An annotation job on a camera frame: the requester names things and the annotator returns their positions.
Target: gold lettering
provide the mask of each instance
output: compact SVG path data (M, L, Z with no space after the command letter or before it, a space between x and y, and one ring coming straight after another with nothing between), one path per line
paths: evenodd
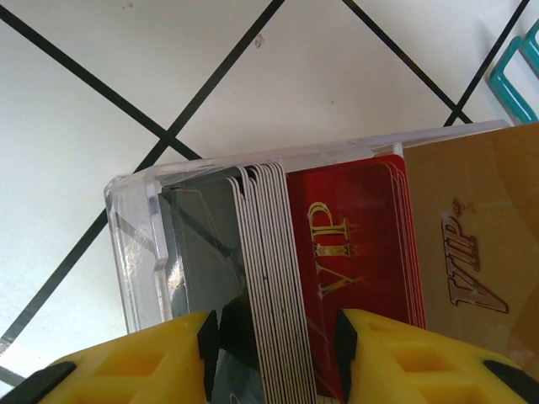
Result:
M459 267L453 257L446 257L446 268L449 275L447 279L449 298L453 305L458 306L459 302L462 301L470 305L509 313L507 303ZM467 287L458 285L456 282L457 277L464 281Z
M355 223L349 223L347 219L343 219L343 222L340 225L334 224L334 218L329 211L329 208L326 204L322 202L315 202L309 207L307 213L309 218L309 226L311 227L311 239L314 241L316 236L321 235L341 235L344 236L345 240L350 239L350 235L360 230L360 226ZM329 222L328 226L315 226L314 219L315 216L326 217Z
M314 246L314 257L349 257L350 246L345 244L343 246Z
M344 288L345 286L348 286L349 284L353 284L355 281L353 278L349 276L344 276L342 274L339 274L338 272L332 271L329 268L326 268L322 265L320 265L318 262L316 262L317 265L317 274L320 274L321 272L327 272L328 274L332 274L339 278L336 282L333 282L332 284L318 284L318 292L320 294L320 297L323 298L328 293L334 292L335 290L339 290Z
M461 225L451 216L442 218L441 230L444 237L446 256L459 258L473 266L478 271L479 249L478 239L474 236L466 237L462 234Z

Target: white tile floor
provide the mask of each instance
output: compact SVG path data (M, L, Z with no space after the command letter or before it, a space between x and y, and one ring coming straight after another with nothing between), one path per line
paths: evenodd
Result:
M454 103L518 5L356 2ZM165 129L269 3L0 0ZM538 18L532 1L510 38ZM451 113L340 0L286 0L260 35L179 134L203 157L442 126ZM1 21L0 88L2 335L104 208L107 182L157 138ZM483 80L464 111L508 119ZM158 162L181 160L169 148ZM123 332L105 228L0 366L27 376Z

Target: transparent plastic edge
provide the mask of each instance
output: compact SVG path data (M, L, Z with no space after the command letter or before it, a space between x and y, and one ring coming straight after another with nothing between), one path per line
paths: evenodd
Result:
M225 167L243 165L252 162L279 161L286 172L299 171L311 167L320 167L337 162L372 157L376 149L392 147L401 151L402 147L415 146L425 142L447 138L468 136L471 134L508 127L503 120L450 126L433 130L417 130L399 134L364 137L347 141L299 146L272 151L261 151L248 155L219 157L193 162L179 162L164 166L147 168L139 173L113 179L105 189L109 230L113 243L116 270L120 284L120 294L124 305L125 322L129 332L141 330L172 318L170 297L168 295L165 264L168 260L167 245L163 229L163 218L157 196L161 191L160 178L176 173L189 173L205 167ZM126 246L118 217L128 215L122 211L126 205L122 191L143 187L146 218L143 229L136 229L149 236L153 246L155 264L152 268L132 268L126 260L126 254L132 253Z

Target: red vip card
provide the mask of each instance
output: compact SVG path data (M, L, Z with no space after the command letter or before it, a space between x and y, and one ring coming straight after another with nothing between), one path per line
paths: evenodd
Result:
M419 278L403 201L407 191L399 173L402 159L384 156L288 174L321 395L343 399L332 343L339 309L358 308L421 324Z
M408 178L406 176L406 172L400 172L399 174L399 181L402 184L403 189L403 209L404 209L404 231L405 231L405 237L408 239L408 254L409 254L409 260L410 260L410 272L414 277L414 293L415 293L415 305L417 306L417 311L419 313L418 315L418 322L414 325L417 327L425 328L426 329L426 320L425 320L425 312L424 312L424 297L423 297L423 286L421 284L421 276L419 272L419 259L418 259L418 252L416 247L416 241L415 241L415 233L414 233L414 221L412 218L412 205L410 203L410 194L408 190Z

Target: teal plastic object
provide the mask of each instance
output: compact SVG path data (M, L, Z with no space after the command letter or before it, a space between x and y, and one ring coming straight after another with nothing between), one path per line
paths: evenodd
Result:
M526 59L537 78L539 78L539 44L536 38L537 33L539 33L539 19L524 37L520 46L520 53Z
M523 39L520 36L513 38L490 73L488 84L498 101L514 120L520 124L529 124L538 121L537 115L504 73L511 58L519 50L522 43Z

